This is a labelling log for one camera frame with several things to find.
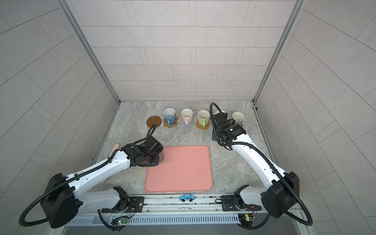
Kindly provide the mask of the brown wooden round coaster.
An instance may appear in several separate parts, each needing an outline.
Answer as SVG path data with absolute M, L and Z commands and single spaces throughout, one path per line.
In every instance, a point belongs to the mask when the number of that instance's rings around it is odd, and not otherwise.
M 156 127 L 159 127 L 161 123 L 162 120 L 159 116 L 151 116 L 146 121 L 146 124 L 149 128 L 151 128 L 154 124 L 156 124 Z

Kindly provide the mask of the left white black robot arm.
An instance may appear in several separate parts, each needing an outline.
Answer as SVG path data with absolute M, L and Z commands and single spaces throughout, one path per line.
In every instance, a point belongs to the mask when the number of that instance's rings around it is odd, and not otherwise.
M 110 176 L 130 167 L 157 166 L 162 158 L 162 144 L 149 136 L 123 147 L 115 146 L 111 155 L 91 167 L 67 176 L 59 173 L 50 178 L 45 192 L 20 215 L 19 224 L 31 227 L 48 222 L 55 229 L 82 213 L 102 209 L 124 212 L 131 208 L 122 187 L 90 193 L 89 190 Z

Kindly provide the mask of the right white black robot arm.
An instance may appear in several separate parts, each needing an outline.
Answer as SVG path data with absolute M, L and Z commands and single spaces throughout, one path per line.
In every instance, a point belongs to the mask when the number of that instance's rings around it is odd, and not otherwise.
M 216 142 L 228 150 L 235 150 L 255 170 L 264 184 L 260 191 L 242 187 L 236 192 L 240 206 L 256 204 L 268 214 L 279 218 L 286 214 L 297 222 L 311 226 L 313 219 L 299 196 L 299 177 L 272 162 L 251 140 L 240 124 L 229 123 L 222 112 L 210 113 Z

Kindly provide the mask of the white mug pink handle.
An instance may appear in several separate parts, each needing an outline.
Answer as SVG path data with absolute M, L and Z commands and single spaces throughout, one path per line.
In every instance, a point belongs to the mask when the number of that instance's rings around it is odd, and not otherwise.
M 183 109 L 182 112 L 181 112 L 181 116 L 182 116 L 182 118 L 192 120 L 193 119 L 193 111 L 189 108 Z

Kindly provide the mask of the dark grey mug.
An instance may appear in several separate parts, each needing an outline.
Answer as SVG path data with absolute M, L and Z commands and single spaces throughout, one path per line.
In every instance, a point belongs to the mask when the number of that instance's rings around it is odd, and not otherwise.
M 159 163 L 161 163 L 165 158 L 165 155 L 164 155 L 164 151 L 162 150 L 160 153 L 159 153 Z

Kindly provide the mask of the grey mug blue handle front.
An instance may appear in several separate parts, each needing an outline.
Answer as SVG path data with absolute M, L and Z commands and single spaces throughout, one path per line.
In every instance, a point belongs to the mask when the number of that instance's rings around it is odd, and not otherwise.
M 174 108 L 166 108 L 164 110 L 164 118 L 166 118 L 168 125 L 175 122 L 176 111 Z

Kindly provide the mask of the blue knitted round coaster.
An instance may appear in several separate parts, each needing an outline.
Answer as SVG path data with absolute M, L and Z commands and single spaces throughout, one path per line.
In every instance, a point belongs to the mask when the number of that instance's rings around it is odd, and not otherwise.
M 183 127 L 185 128 L 191 128 L 194 126 L 195 124 L 195 120 L 194 119 L 185 119 L 185 118 L 182 118 L 180 123 L 182 124 Z

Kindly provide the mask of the woven rattan round coaster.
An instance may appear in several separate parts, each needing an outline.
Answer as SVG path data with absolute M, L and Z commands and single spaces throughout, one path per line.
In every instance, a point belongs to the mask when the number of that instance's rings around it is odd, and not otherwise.
M 196 121 L 196 127 L 200 130 L 207 130 L 211 126 L 211 123 L 208 119 L 198 119 Z

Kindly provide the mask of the white mug green handle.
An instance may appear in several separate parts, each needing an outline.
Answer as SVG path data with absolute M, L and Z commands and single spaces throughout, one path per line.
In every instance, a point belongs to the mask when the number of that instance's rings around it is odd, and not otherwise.
M 200 110 L 198 112 L 198 119 L 208 119 L 210 118 L 210 114 L 207 110 Z

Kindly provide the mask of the white mug blue handle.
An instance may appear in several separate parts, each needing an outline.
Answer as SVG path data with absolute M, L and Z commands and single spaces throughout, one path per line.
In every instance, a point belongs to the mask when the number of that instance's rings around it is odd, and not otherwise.
M 224 110 L 221 110 L 221 112 L 224 113 L 224 114 L 226 113 L 226 111 L 224 111 Z M 216 112 L 215 112 L 215 115 L 216 115 L 216 114 L 219 114 L 219 113 L 220 113 L 219 111 L 216 111 Z

